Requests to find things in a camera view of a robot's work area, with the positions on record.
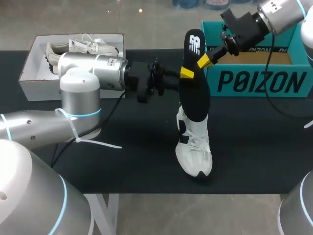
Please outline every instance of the shoe tongue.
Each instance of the shoe tongue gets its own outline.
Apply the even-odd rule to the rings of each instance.
[[[199,137],[204,137],[206,134],[206,130],[207,130],[207,117],[200,122],[195,122],[190,120],[190,129],[191,132]]]

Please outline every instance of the cardboard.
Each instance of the cardboard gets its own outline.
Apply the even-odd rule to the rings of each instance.
[[[206,50],[222,43],[223,22],[203,22]],[[275,37],[274,50],[268,67],[267,89],[273,97],[306,97],[313,85],[310,66],[300,35],[301,25]],[[227,54],[204,72],[212,96],[266,96],[264,70],[272,35],[239,56]]]
[[[220,64],[260,64],[266,65],[269,52],[241,52],[238,56],[226,54],[220,60]],[[270,63],[271,65],[292,65],[288,53],[273,52]]]
[[[123,34],[90,34],[90,36],[104,39],[108,45],[118,48],[119,57],[125,56]],[[48,42],[60,43],[80,38],[81,34],[44,35],[35,38],[19,78],[19,84],[28,101],[61,100],[59,76],[50,72],[45,59],[46,45]],[[100,90],[101,98],[118,98],[121,94],[120,91]]]

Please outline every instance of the white sneaker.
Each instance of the white sneaker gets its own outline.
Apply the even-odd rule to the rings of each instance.
[[[92,39],[88,34],[82,35],[82,40],[71,40],[62,44],[47,44],[45,58],[49,63],[49,69],[53,74],[58,74],[58,63],[61,55],[66,52],[78,52],[96,55],[118,56],[118,49],[107,45],[101,38]]]
[[[212,169],[212,154],[210,151],[207,116],[201,122],[191,121],[180,106],[177,114],[179,142],[176,146],[176,156],[184,171],[193,176],[203,178]]]

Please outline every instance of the shoe lace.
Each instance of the shoe lace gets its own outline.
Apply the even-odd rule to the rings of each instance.
[[[89,38],[89,41],[84,41],[84,37],[87,36]],[[98,45],[102,46],[102,45],[106,45],[105,41],[103,41],[102,38],[95,38],[92,39],[91,36],[87,33],[84,33],[82,35],[82,42],[84,44],[86,44],[87,48],[84,49],[84,51],[88,51],[88,50],[92,50],[94,49],[95,52],[98,52]]]
[[[190,138],[189,138],[190,150],[197,150],[197,151],[201,151],[201,152],[204,152],[204,151],[211,152],[210,151],[210,145],[207,142],[207,134],[205,136],[201,137],[201,136],[195,135],[194,133],[192,133],[189,130],[187,130],[186,132],[190,135]]]

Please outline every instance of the new balance logo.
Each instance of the new balance logo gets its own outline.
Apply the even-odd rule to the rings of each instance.
[[[189,50],[200,55],[200,38],[198,36],[195,37],[194,35],[190,35],[189,43]]]

